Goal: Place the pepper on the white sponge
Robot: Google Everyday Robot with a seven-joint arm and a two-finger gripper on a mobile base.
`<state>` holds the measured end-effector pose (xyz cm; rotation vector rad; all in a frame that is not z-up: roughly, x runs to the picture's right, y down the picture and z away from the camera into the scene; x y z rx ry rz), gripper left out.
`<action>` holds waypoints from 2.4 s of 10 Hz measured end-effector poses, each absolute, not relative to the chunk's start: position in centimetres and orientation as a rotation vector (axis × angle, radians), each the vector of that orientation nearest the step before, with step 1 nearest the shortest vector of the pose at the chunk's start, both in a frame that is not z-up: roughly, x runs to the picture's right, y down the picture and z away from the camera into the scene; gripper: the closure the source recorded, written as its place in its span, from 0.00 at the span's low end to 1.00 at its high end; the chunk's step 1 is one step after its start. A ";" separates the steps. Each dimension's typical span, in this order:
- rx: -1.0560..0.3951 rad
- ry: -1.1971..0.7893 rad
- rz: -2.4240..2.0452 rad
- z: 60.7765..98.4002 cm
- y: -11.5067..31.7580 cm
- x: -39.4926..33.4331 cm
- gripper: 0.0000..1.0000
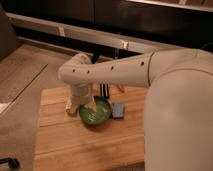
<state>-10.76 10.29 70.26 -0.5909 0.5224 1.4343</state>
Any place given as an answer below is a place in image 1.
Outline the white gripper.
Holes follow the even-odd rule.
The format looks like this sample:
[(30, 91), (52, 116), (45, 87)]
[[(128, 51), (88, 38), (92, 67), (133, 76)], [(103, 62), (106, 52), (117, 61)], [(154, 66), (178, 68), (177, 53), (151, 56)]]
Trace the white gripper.
[(87, 107), (96, 110), (96, 103), (92, 95), (91, 84), (80, 84), (70, 86), (70, 96), (73, 104), (86, 105)]

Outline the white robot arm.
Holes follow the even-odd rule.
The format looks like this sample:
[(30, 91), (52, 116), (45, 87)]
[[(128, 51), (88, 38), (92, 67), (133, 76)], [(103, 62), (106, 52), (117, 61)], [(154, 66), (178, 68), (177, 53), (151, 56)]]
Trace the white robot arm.
[(93, 64), (79, 53), (58, 70), (71, 103), (90, 101), (90, 86), (148, 89), (144, 103), (146, 171), (213, 171), (213, 54), (176, 49)]

